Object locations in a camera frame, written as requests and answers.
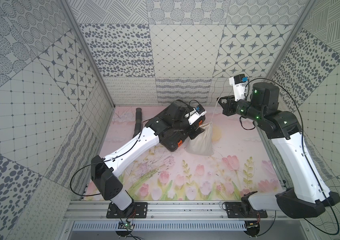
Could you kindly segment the beige cloth soil bag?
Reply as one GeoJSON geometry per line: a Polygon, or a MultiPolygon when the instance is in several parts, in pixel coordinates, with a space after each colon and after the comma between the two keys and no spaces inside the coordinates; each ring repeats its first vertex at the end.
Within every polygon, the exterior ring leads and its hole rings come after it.
{"type": "Polygon", "coordinates": [[[199,156],[211,156],[213,151],[213,123],[203,124],[200,127],[204,130],[195,139],[190,140],[186,146],[186,152],[199,156]]]}

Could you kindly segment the beige bag drawstring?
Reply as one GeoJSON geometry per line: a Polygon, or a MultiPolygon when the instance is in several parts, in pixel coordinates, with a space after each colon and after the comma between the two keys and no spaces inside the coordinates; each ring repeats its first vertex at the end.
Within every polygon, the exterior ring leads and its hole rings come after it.
{"type": "Polygon", "coordinates": [[[212,116],[211,116],[211,120],[210,122],[205,122],[204,124],[201,125],[202,128],[210,125],[213,123],[213,120],[214,120],[214,117],[215,117],[215,113],[216,113],[216,109],[217,109],[217,106],[218,106],[218,103],[219,103],[219,99],[217,99],[216,103],[215,103],[215,106],[214,106],[214,110],[212,111],[212,116]]]}

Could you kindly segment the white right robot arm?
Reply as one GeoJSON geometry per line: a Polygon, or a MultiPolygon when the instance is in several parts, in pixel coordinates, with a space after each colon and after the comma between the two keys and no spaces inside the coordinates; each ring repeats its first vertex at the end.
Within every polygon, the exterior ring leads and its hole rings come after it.
{"type": "Polygon", "coordinates": [[[315,218],[340,202],[340,195],[325,184],[304,142],[303,128],[295,114],[280,111],[280,88],[271,83],[255,83],[252,92],[246,84],[233,87],[232,96],[220,97],[218,104],[226,116],[250,119],[264,131],[277,148],[293,186],[283,192],[251,192],[242,197],[246,211],[281,211],[292,219],[315,218]]]}

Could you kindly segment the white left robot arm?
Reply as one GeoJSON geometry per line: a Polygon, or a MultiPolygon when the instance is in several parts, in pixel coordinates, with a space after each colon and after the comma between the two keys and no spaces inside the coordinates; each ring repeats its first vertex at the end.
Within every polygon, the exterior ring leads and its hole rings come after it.
{"type": "Polygon", "coordinates": [[[195,139],[204,130],[207,111],[201,104],[195,107],[182,101],[172,102],[163,111],[147,121],[145,126],[128,143],[112,152],[91,160],[90,176],[101,196],[125,213],[134,208],[134,200],[123,188],[119,176],[138,157],[150,148],[161,144],[175,152],[186,139],[195,139]]]}

